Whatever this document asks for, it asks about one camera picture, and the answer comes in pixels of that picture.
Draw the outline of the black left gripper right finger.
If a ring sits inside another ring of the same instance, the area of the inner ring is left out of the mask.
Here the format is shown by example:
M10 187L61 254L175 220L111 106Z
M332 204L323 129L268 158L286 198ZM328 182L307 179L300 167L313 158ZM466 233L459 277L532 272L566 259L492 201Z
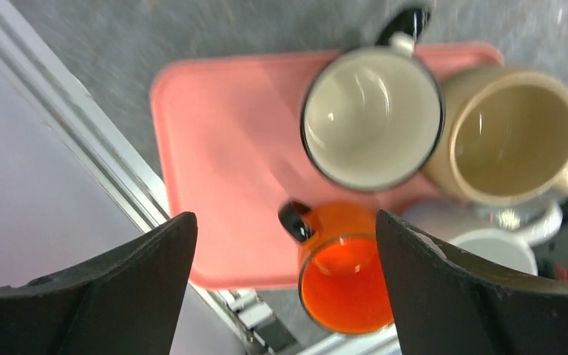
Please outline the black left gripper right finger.
M376 236L404 354L568 354L568 283L492 263L388 211Z

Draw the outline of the beige mug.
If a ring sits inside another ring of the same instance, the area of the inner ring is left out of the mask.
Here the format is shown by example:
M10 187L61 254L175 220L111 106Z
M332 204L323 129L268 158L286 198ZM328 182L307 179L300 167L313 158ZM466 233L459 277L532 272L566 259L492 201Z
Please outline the beige mug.
M445 194L489 206L551 189L568 197L568 87L542 72L486 66L443 80L445 123L422 174Z

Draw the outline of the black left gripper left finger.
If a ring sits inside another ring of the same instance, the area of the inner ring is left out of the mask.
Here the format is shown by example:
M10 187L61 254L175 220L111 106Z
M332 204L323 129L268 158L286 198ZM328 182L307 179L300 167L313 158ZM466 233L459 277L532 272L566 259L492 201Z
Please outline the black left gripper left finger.
M92 259L0 287L0 354L168 354L197 230L183 212Z

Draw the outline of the white mug dark handle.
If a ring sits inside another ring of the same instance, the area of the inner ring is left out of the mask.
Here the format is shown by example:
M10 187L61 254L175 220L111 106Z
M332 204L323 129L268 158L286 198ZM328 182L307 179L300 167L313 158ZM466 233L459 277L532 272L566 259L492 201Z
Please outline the white mug dark handle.
M329 181L379 192L404 183L433 154L444 129L444 97L415 53L431 13L428 4L403 7L374 44L338 55L312 81L300 139Z

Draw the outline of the orange mug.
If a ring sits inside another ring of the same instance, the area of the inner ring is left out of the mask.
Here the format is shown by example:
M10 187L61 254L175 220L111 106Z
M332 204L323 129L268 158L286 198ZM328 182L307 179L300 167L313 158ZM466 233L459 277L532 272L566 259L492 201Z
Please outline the orange mug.
M347 335L393 324L371 210L347 201L309 207L290 200L278 218L299 246L298 294L317 324Z

